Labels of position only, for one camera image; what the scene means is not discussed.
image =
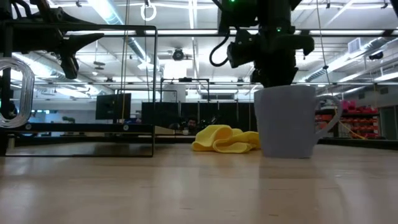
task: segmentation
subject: black partition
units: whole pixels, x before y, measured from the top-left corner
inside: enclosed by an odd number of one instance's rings
[[[198,117],[198,103],[181,103],[181,118]]]
[[[211,121],[218,116],[218,103],[200,103],[199,119]]]
[[[250,103],[238,103],[238,128],[250,131]]]
[[[237,103],[220,103],[218,110],[218,124],[229,125],[232,128],[239,128],[238,124],[238,104]]]
[[[142,123],[168,128],[171,124],[178,123],[178,103],[156,103],[155,121],[153,122],[152,103],[142,103]]]
[[[254,112],[254,103],[250,103],[250,131],[257,131],[257,118]]]

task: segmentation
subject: white mug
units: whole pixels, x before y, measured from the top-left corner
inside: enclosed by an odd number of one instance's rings
[[[315,132],[315,107],[322,100],[333,101],[337,113],[325,128]],[[343,108],[334,96],[316,96],[314,87],[289,85],[256,91],[254,111],[266,157],[309,158],[318,140],[340,120]]]

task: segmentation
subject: ceiling light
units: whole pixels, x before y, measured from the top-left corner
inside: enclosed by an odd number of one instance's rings
[[[148,68],[148,70],[154,70],[154,65],[153,64],[149,64],[149,63],[141,63],[137,66],[140,70],[146,70]]]
[[[362,89],[362,88],[365,88],[365,86],[353,88],[353,89],[350,89],[350,90],[345,91],[344,93],[352,93],[352,92],[355,92],[355,91],[360,90],[360,89]]]
[[[383,75],[379,78],[375,78],[374,81],[380,82],[380,81],[390,80],[392,78],[397,78],[397,77],[398,77],[398,72],[394,72],[391,74]]]
[[[311,30],[312,35],[379,35],[383,30]]]
[[[159,35],[214,35],[218,34],[217,30],[158,30]],[[147,30],[147,35],[154,35],[154,30]]]
[[[19,86],[19,85],[13,85],[13,84],[11,84],[11,86],[14,87],[14,88],[22,88],[22,87]]]
[[[83,35],[83,34],[104,34],[104,35],[136,35],[134,30],[81,30],[81,31],[68,31],[68,35]]]
[[[338,80],[337,82],[345,82],[348,80],[353,80],[354,78],[356,78],[358,76],[360,76],[360,74],[348,75],[347,77],[344,77],[341,80]]]
[[[255,35],[255,34],[257,34],[259,31],[258,30],[252,30],[252,29],[248,29],[247,30],[250,34],[253,34],[253,35]],[[236,30],[231,30],[230,31],[230,34],[231,35],[236,35]]]
[[[61,93],[63,95],[72,96],[72,97],[75,97],[75,98],[87,97],[87,95],[84,94],[84,93],[81,93],[81,92],[75,91],[75,90],[69,90],[69,89],[66,89],[66,88],[59,88],[59,89],[57,89],[57,92],[59,92],[59,93]]]
[[[340,95],[341,93],[324,93],[324,94],[321,94],[321,95],[318,95],[318,96],[337,96],[337,95]]]

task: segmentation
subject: desk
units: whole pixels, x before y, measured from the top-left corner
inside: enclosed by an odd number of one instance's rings
[[[0,217],[43,224],[395,224],[397,161],[394,151],[322,145],[312,159],[296,160],[192,152],[187,144],[157,145],[152,159],[5,158]]]

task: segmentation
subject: ring handle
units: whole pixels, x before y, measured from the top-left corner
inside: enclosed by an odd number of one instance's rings
[[[19,113],[13,119],[6,119],[0,113],[0,128],[16,128],[26,124],[32,112],[33,90],[35,74],[30,67],[15,58],[0,58],[0,72],[6,68],[22,72],[21,97],[19,101]]]

